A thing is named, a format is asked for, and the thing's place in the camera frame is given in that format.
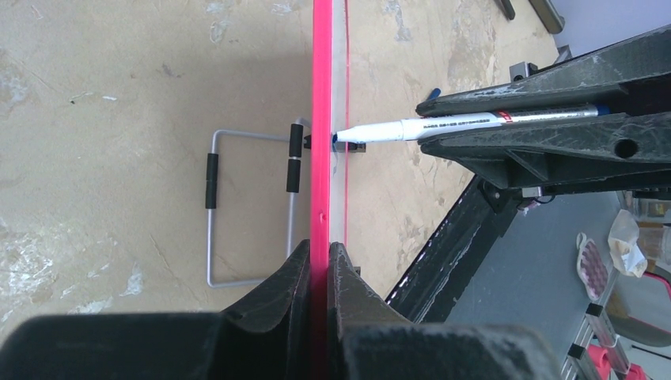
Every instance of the gray table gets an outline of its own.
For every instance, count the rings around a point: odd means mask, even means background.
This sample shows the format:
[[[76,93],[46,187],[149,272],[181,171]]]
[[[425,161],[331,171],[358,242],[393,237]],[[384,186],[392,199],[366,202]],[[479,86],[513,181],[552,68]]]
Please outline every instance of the gray table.
[[[612,263],[608,232],[620,208],[616,193],[608,192],[559,196],[527,215],[518,214],[447,321],[525,325],[543,334],[562,363],[589,305],[575,270],[575,238],[587,234],[605,263]]]

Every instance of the red object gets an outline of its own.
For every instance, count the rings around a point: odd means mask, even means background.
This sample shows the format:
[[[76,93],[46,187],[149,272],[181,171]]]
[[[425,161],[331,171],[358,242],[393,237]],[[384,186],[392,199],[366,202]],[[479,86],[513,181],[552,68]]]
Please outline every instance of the red object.
[[[632,364],[625,380],[647,380],[647,377],[641,366]]]
[[[643,273],[643,275],[645,277],[650,277],[651,279],[655,279],[655,280],[659,281],[660,283],[662,283],[664,285],[664,287],[666,288],[666,293],[669,294],[669,300],[671,300],[671,284],[669,284],[669,281],[667,281],[664,277],[662,277],[660,275],[655,275],[654,273],[650,273],[650,272],[645,272],[645,273]]]
[[[608,380],[608,376],[611,373],[611,366],[608,357],[606,357],[606,349],[590,344],[587,351],[589,352],[589,357],[592,358],[594,366],[597,368],[597,372],[601,376],[601,379]],[[629,366],[629,373],[625,380],[646,380],[646,373],[641,366],[632,363]]]
[[[310,173],[310,355],[312,378],[326,378],[326,277],[331,188],[332,0],[313,8],[313,137]]]
[[[601,376],[601,379],[608,380],[611,367],[610,362],[606,357],[606,349],[590,344],[589,348],[587,348],[587,352],[589,352],[589,357],[592,358],[594,366],[597,368],[597,372]]]
[[[512,123],[513,118],[510,117],[510,114],[506,111],[499,111],[499,115],[506,121],[506,123]]]

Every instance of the concrete floor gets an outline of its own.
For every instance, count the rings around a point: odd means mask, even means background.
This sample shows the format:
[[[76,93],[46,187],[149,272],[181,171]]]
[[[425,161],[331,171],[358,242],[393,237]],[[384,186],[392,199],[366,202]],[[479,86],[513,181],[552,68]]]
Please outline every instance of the concrete floor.
[[[0,3],[0,341],[37,314],[221,310],[250,290],[205,284],[205,158],[216,129],[286,135],[309,116],[312,5],[211,1]],[[551,63],[552,37],[513,3],[508,22],[493,0],[352,2],[351,125]],[[269,274],[286,145],[220,149],[218,278]],[[370,145],[349,174],[348,249],[385,295],[471,174],[413,142]]]

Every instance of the black rubber sleeve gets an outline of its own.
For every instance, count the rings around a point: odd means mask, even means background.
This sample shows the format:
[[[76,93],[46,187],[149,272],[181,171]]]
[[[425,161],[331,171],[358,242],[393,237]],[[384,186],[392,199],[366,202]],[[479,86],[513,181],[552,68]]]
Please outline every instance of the black rubber sleeve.
[[[289,169],[286,172],[286,192],[295,192],[301,187],[301,160],[289,159]]]
[[[289,157],[300,158],[303,154],[303,126],[300,124],[291,124],[291,133],[289,134]]]
[[[217,208],[217,175],[219,174],[219,155],[207,154],[207,175],[205,187],[205,208]]]
[[[503,5],[503,14],[506,15],[508,20],[514,20],[515,19],[515,8],[513,8],[513,5],[510,3],[510,0],[502,0],[501,4]]]

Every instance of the pen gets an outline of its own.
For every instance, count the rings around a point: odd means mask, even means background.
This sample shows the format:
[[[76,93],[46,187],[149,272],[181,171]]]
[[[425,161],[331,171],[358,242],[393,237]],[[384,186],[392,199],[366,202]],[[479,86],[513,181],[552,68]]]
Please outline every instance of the pen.
[[[345,143],[411,141],[443,133],[501,127],[504,124],[578,119],[608,115],[609,113],[608,107],[604,105],[581,104],[521,111],[478,112],[423,119],[403,119],[388,123],[358,125],[344,131],[338,131],[333,136],[333,140]]]

